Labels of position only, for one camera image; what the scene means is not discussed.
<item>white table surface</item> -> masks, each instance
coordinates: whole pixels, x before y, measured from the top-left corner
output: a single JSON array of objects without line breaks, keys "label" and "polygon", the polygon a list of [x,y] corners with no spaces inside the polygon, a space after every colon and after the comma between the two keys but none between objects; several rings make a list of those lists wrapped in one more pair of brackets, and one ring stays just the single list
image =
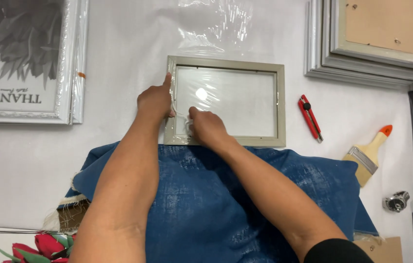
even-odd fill
[{"label": "white table surface", "polygon": [[[340,159],[353,144],[367,144],[381,127],[393,124],[390,138],[379,150],[380,168],[360,196],[381,235],[401,236],[404,262],[413,262],[408,95],[304,77],[305,4],[304,0],[91,1],[84,123],[0,125],[0,227],[40,229],[88,151],[125,134],[136,114],[138,94],[162,83],[167,55],[207,54],[285,65],[286,142],[299,154]],[[301,94],[312,103],[322,144],[312,138],[298,109]],[[385,212],[382,198],[398,190],[411,194],[408,208],[399,214]]]}]

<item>forearm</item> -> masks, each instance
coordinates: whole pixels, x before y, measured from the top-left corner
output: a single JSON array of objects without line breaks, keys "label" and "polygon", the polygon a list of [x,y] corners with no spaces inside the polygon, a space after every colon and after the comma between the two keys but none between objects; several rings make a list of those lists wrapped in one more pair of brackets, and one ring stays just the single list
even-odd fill
[{"label": "forearm", "polygon": [[159,181],[160,120],[137,116],[104,167],[78,230],[72,263],[145,262],[145,228]]},{"label": "forearm", "polygon": [[294,182],[235,140],[214,150],[235,172],[254,204],[280,230],[301,262],[317,243],[346,238]]}]

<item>blue towel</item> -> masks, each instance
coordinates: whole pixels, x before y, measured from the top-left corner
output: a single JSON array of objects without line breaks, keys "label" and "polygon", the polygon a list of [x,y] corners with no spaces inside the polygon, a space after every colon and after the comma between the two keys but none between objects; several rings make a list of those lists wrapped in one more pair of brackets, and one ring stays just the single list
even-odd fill
[{"label": "blue towel", "polygon": [[[117,144],[90,151],[74,177],[76,191],[70,189],[66,197],[82,193],[93,199],[99,175]],[[246,148],[295,182],[349,240],[355,225],[361,228],[357,231],[377,233],[358,197],[355,162]],[[298,263],[285,238],[214,152],[201,146],[158,145],[158,155],[160,180],[148,214],[146,262]]]}]

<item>red artificial flower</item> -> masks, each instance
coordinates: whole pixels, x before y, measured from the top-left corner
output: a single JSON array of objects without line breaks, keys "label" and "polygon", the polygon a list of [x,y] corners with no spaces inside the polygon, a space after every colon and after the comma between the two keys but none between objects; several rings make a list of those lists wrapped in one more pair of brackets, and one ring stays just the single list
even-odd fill
[{"label": "red artificial flower", "polygon": [[34,242],[41,255],[52,259],[52,254],[61,252],[65,247],[49,234],[36,235]]},{"label": "red artificial flower", "polygon": [[26,246],[25,244],[13,243],[11,245],[11,247],[12,247],[12,250],[13,250],[13,256],[21,259],[21,263],[25,263],[24,256],[20,252],[18,252],[18,250],[16,250],[15,248],[21,249],[21,250],[26,251],[28,253],[39,254],[39,251],[37,251],[33,248],[30,248],[30,247]]},{"label": "red artificial flower", "polygon": [[59,258],[56,260],[52,260],[52,263],[67,263],[68,262],[68,258]]}]

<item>corkboard backing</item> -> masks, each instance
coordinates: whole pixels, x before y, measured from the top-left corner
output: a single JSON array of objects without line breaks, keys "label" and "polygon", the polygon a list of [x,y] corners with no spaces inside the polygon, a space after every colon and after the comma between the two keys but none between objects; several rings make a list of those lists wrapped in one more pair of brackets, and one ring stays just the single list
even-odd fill
[{"label": "corkboard backing", "polygon": [[346,41],[413,53],[413,0],[347,0]]}]

